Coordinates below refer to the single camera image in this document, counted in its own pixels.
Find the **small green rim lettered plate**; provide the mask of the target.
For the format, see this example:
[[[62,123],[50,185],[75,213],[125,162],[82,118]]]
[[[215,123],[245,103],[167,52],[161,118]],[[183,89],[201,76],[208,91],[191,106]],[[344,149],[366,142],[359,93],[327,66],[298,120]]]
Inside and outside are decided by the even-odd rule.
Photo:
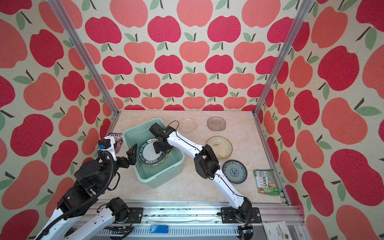
[[[137,152],[137,157],[140,163],[142,164],[153,164],[153,163],[158,163],[163,160],[167,159],[167,154],[166,153],[156,153],[153,143],[157,141],[157,139],[148,139],[144,141]]]

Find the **mint green plastic bin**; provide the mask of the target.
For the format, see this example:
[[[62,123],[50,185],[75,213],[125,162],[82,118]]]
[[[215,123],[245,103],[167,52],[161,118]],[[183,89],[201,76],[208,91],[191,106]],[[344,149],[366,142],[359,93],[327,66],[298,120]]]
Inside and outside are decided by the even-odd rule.
[[[134,144],[138,144],[139,149],[140,145],[144,141],[155,138],[150,132],[150,127],[155,123],[159,124],[162,128],[166,126],[162,119],[155,118],[126,130],[123,133],[123,143],[126,149],[129,150]],[[141,183],[148,184],[151,188],[155,189],[182,172],[185,154],[176,148],[173,148],[166,154],[166,161],[155,167],[144,166],[139,162],[137,157],[137,163],[134,165],[134,171]]]

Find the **clear glass plate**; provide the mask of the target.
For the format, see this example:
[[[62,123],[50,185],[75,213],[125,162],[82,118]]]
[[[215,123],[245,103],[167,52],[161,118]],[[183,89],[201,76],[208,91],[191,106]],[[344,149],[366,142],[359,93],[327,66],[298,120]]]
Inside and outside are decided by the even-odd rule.
[[[179,130],[183,133],[190,133],[198,127],[197,122],[192,118],[182,118],[179,123]]]

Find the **smoky brown glass plate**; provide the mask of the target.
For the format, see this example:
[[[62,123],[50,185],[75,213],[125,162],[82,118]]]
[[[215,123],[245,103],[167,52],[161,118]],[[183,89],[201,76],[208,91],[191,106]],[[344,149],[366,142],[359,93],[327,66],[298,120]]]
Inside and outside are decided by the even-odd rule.
[[[223,131],[226,126],[226,121],[222,117],[210,117],[207,120],[207,127],[212,131]]]

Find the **beige ceramic bowl plate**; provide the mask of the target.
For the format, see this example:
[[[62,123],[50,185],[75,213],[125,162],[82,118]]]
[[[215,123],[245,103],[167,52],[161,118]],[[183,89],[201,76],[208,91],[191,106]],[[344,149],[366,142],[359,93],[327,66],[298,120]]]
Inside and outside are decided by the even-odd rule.
[[[218,160],[228,158],[233,152],[231,142],[221,136],[215,136],[207,141],[207,145],[211,146]]]

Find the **blue patterned small plate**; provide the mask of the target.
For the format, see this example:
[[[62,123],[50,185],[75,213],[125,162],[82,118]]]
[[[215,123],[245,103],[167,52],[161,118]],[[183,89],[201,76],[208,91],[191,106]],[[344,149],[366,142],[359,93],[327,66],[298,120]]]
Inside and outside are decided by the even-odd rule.
[[[232,184],[241,184],[248,177],[248,171],[244,164],[237,160],[228,160],[223,164],[222,171]]]

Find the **yellow polka dot plate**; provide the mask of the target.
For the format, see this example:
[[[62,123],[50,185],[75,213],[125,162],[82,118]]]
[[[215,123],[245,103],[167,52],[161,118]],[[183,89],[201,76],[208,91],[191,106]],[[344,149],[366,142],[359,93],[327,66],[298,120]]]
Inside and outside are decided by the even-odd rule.
[[[147,167],[155,167],[155,166],[159,166],[161,164],[163,164],[166,160],[163,160],[161,162],[158,162],[158,163],[153,163],[153,164],[143,164],[144,166],[147,166]]]

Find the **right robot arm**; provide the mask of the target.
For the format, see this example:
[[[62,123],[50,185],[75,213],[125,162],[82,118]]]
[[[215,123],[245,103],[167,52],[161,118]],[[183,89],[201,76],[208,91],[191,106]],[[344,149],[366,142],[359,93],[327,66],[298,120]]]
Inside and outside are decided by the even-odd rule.
[[[249,224],[252,219],[252,203],[242,196],[226,178],[219,161],[209,145],[199,145],[182,136],[175,128],[163,128],[155,123],[150,132],[157,141],[154,143],[155,152],[167,152],[177,148],[194,160],[196,172],[203,179],[213,181],[229,202],[233,216],[239,223]]]

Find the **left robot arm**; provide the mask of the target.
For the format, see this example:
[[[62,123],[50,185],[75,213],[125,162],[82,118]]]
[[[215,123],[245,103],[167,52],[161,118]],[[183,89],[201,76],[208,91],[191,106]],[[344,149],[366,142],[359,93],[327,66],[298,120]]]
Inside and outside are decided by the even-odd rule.
[[[98,147],[97,158],[84,163],[75,172],[76,181],[58,201],[47,224],[36,236],[37,240],[90,240],[100,230],[108,229],[127,237],[133,230],[134,216],[128,205],[119,197],[111,199],[95,218],[69,236],[70,228],[99,200],[99,196],[111,190],[110,184],[119,176],[120,168],[127,169],[137,162],[134,144],[126,157],[116,157],[114,146],[103,140]]]

